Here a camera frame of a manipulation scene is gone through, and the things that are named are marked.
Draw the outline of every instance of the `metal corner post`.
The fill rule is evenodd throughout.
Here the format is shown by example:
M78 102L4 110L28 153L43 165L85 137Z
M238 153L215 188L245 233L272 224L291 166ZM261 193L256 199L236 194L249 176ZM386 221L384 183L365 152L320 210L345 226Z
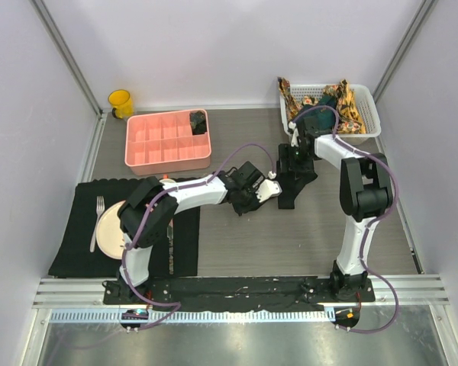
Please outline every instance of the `metal corner post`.
M66 66L73 75L73 78L76 80L79 88L82 90L83 94L85 95L86 100L92 107L93 111L97 115L98 118L102 116L102 108L100 104L97 102L95 96L93 95L92 90L90 89L88 83L85 80L85 77L82 74L82 71L78 67L71 51L69 50L66 41L64 40L63 36L60 33L60 30L56 26L53 17L51 16L50 12L47 10L47 6L44 4L44 0L29 0L37 12L37 16L43 22L43 25L46 28L47 33L49 33L51 39L53 40L58 52L62 56Z
M424 22L433 10L433 7L436 5L436 3L437 0L423 0L419 6L419 9L415 13L409 28L405 32L402 40L400 41L400 44L397 47L397 50L395 51L394 56L390 60L390 63L387 65L387 68L385 69L379 84L376 86L376 89L373 92L373 99L375 100L375 103L377 103L382 97L382 94L386 87L389 85L390 80L395 74L395 71L397 71L397 68L404 59L405 54L411 48L412 42L417 36L418 31L424 25Z

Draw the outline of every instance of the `black placemat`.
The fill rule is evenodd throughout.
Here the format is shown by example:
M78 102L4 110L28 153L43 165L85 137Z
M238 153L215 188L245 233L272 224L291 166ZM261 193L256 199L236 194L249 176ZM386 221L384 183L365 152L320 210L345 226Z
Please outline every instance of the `black placemat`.
M101 179L81 183L75 198L60 250L49 270L59 278L114 277L120 260L106 256L98 246L90 252L90 240L97 214L97 196L104 196L105 210L125 200L140 184L140 179ZM150 275L156 277L196 276L198 267L198 228L200 207L178 213L173 218L173 274L169 274L168 239L153 247Z

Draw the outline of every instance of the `yellow mug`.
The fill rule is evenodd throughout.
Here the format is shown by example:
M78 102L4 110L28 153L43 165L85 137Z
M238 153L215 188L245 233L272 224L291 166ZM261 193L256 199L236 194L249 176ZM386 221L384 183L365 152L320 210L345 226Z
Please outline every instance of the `yellow mug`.
M119 89L108 96L108 102L112 106L112 114L115 118L123 119L134 114L134 103L129 91Z

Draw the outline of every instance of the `white laundry basket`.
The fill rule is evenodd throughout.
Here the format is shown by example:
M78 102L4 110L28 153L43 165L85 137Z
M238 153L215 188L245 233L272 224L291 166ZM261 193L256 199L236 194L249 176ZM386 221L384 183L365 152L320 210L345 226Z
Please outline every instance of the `white laundry basket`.
M301 101L306 95L316 98L322 97L322 91L329 84L291 84L290 92L295 99ZM354 90L356 107L361 118L365 122L366 133L340 134L339 136L353 145L365 142L370 137L377 137L382 129L380 128L380 118L376 111L375 102L369 89L364 85L350 84L350 89ZM282 113L283 130L289 136L289 122L285 112L285 99L280 95L280 111Z

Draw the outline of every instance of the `floor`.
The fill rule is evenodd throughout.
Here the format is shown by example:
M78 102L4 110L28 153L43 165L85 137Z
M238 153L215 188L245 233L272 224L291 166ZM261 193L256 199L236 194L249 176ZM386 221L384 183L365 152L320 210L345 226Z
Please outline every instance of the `floor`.
M393 309L361 312L360 328L374 329ZM447 365L428 306L402 307L386 332L368 336L337 331L329 323L177 324L113 335L119 328L113 323L50 324L38 365L117 366L126 360L185 366Z
M275 152L288 142L279 109L208 111L212 156L207 169L172 173L199 177L211 173L237 147L258 142ZM126 126L109 115L92 178L136 178L124 164ZM360 146L378 151L375 141ZM257 148L241 151L231 166L250 160L262 172L270 170ZM200 223L199 275L325 275L331 271L344 234L339 205L339 172L317 161L318 179L298 196L294 210L278 210L276 200L239 217L229 204L205 206ZM417 274L397 212L380 223L369 251L369 265L384 275Z

